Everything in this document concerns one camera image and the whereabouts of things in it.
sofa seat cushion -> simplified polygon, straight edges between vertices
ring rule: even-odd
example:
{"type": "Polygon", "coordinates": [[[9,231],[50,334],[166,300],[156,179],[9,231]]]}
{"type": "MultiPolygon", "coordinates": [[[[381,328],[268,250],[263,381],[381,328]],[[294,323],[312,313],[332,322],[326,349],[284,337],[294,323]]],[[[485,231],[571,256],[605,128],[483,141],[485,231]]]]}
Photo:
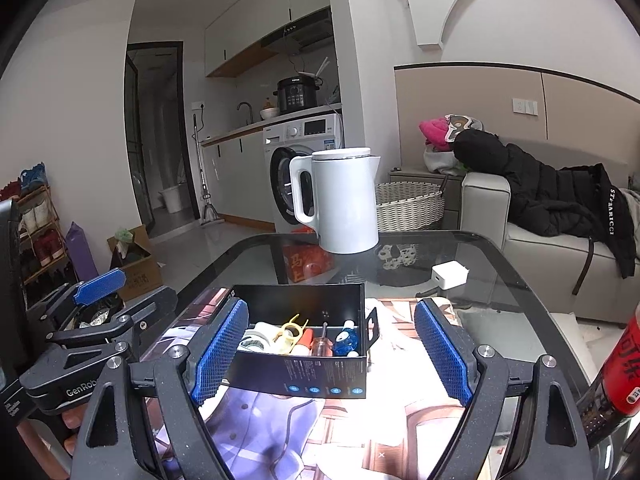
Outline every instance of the sofa seat cushion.
{"type": "Polygon", "coordinates": [[[620,276],[613,254],[594,244],[593,260],[577,296],[575,283],[589,253],[589,241],[571,235],[542,237],[508,223],[504,255],[550,312],[626,323],[640,300],[640,262],[636,273],[620,276]]]}

white bowl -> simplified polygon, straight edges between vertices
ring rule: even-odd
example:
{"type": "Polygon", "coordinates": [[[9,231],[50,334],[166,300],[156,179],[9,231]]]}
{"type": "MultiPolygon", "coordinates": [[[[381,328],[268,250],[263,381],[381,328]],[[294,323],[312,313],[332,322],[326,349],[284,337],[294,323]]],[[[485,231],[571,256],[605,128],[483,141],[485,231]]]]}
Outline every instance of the white bowl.
{"type": "Polygon", "coordinates": [[[279,108],[265,108],[264,110],[260,110],[260,117],[262,117],[263,121],[267,119],[273,119],[280,115],[279,108]]]}

purple bag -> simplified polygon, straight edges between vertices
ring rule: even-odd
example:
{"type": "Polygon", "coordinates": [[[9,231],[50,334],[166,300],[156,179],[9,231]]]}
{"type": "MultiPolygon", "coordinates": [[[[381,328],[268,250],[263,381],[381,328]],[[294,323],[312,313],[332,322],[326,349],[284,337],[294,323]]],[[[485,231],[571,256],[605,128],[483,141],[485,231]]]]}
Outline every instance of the purple bag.
{"type": "Polygon", "coordinates": [[[91,250],[86,242],[84,231],[75,222],[71,222],[65,241],[78,279],[81,282],[88,282],[96,278],[98,269],[95,268],[94,257],[91,256],[91,250]]]}

blue bottle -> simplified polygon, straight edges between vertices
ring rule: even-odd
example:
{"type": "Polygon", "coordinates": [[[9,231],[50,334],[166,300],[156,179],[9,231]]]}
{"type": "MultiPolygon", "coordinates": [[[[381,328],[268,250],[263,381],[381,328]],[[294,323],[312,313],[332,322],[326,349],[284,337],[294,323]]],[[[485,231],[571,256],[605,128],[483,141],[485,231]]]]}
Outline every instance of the blue bottle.
{"type": "Polygon", "coordinates": [[[358,333],[355,329],[355,323],[348,319],[344,322],[342,332],[335,338],[334,356],[345,357],[349,352],[358,351],[358,333]]]}

cola bottle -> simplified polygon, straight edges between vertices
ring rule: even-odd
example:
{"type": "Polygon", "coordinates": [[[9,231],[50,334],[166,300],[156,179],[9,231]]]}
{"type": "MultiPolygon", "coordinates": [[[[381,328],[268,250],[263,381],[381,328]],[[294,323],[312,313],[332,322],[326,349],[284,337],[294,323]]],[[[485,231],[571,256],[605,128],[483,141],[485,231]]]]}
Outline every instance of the cola bottle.
{"type": "Polygon", "coordinates": [[[640,412],[640,304],[598,376],[578,401],[589,448],[640,412]]]}

